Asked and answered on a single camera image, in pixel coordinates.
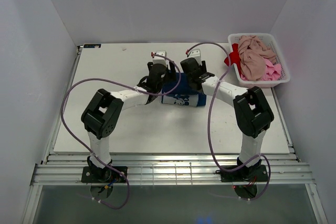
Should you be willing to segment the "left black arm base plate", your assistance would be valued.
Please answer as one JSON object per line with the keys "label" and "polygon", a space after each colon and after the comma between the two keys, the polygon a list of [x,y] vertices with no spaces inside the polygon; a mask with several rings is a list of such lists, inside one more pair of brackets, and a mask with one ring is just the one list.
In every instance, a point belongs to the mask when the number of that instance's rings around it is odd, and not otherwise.
{"label": "left black arm base plate", "polygon": [[127,177],[128,168],[126,166],[114,166],[115,170],[119,172],[110,170],[108,168],[92,168],[86,166],[82,170],[81,182],[82,183],[125,183],[125,178],[120,175],[122,173]]}

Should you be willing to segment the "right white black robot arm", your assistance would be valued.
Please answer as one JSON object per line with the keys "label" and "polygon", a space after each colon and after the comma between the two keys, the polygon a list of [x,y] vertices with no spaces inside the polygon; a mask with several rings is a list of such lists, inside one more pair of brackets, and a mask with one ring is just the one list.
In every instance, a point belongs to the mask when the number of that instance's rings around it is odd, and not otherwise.
{"label": "right white black robot arm", "polygon": [[235,166],[218,165],[222,180],[268,181],[270,165],[261,163],[265,158],[261,146],[274,114],[262,89],[247,89],[230,84],[207,72],[205,62],[199,62],[194,57],[181,61],[181,67],[190,88],[210,96],[211,103],[218,99],[234,109],[237,126],[242,132],[242,145]]}

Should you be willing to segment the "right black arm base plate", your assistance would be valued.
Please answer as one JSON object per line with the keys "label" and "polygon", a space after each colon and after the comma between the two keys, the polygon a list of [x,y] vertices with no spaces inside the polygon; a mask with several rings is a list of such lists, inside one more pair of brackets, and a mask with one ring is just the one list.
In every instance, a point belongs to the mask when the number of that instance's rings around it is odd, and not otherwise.
{"label": "right black arm base plate", "polygon": [[257,168],[248,167],[242,168],[234,172],[224,172],[217,170],[217,174],[221,176],[221,182],[266,182],[268,173],[265,165],[260,165]]}

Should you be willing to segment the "dark blue t shirt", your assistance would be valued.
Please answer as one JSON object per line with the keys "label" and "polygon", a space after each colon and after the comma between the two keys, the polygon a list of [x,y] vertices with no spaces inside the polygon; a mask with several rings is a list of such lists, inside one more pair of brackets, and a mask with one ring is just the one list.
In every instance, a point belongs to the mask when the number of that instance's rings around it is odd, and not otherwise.
{"label": "dark blue t shirt", "polygon": [[161,103],[203,107],[206,105],[206,95],[190,88],[187,82],[186,74],[181,73],[181,81],[179,85],[171,93],[163,95],[161,97]]}

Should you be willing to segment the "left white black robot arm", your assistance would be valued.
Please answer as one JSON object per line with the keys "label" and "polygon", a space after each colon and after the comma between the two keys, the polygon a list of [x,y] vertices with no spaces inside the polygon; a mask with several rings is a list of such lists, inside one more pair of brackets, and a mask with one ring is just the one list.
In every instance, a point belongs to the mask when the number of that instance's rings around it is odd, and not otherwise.
{"label": "left white black robot arm", "polygon": [[109,92],[99,89],[81,116],[93,151],[87,162],[90,172],[100,182],[111,177],[111,168],[107,166],[112,163],[109,136],[116,128],[121,112],[153,102],[166,83],[176,80],[175,65],[171,62],[167,65],[163,60],[153,60],[148,63],[148,69],[149,74],[133,90]]}

